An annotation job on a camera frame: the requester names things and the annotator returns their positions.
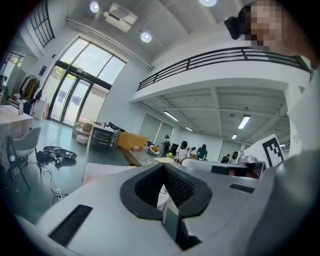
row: rectangular light fixture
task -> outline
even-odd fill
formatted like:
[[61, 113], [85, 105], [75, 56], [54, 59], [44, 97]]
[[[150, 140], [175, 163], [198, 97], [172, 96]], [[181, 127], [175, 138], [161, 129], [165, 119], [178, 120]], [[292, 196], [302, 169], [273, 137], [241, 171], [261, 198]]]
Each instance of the rectangular light fixture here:
[[179, 121], [177, 118], [175, 118], [175, 117], [174, 117], [172, 114], [170, 114], [169, 112], [163, 111], [163, 113], [165, 113], [167, 116], [171, 117], [173, 120]]
[[246, 114], [245, 114], [245, 115], [243, 116], [243, 118], [242, 118], [242, 121], [241, 121], [238, 129], [243, 129], [243, 128], [246, 126], [246, 124], [249, 122], [250, 118], [251, 118], [250, 115], [246, 115]]

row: teal floor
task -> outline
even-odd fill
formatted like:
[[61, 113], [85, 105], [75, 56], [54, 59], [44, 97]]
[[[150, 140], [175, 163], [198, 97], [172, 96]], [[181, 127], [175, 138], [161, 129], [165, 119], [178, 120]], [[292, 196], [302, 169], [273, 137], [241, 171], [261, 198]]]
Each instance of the teal floor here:
[[[53, 163], [52, 169], [54, 182], [61, 189], [62, 194], [70, 194], [83, 185], [83, 176], [87, 163], [128, 166], [128, 163], [118, 148], [109, 148], [106, 151], [88, 150], [86, 145], [79, 144], [72, 138], [72, 130], [57, 123], [42, 120], [34, 121], [34, 127], [41, 127], [37, 150], [41, 151], [44, 146], [49, 146], [57, 140], [63, 149], [77, 154], [75, 164], [57, 168]], [[9, 189], [2, 192], [8, 207], [14, 214], [18, 214], [36, 223], [41, 215], [49, 209], [53, 203], [54, 194], [50, 187], [50, 177], [40, 174], [40, 169], [35, 160], [35, 153], [31, 155], [31, 162], [22, 168], [22, 171], [31, 187], [28, 190], [22, 176], [14, 177]]]

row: ceiling cassette vent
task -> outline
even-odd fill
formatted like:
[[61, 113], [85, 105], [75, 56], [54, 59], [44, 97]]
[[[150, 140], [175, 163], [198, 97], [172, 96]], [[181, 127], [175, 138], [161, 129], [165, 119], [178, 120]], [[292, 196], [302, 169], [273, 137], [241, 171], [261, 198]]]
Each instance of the ceiling cassette vent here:
[[137, 20], [137, 16], [128, 9], [113, 3], [110, 11], [105, 11], [105, 21], [127, 33]]

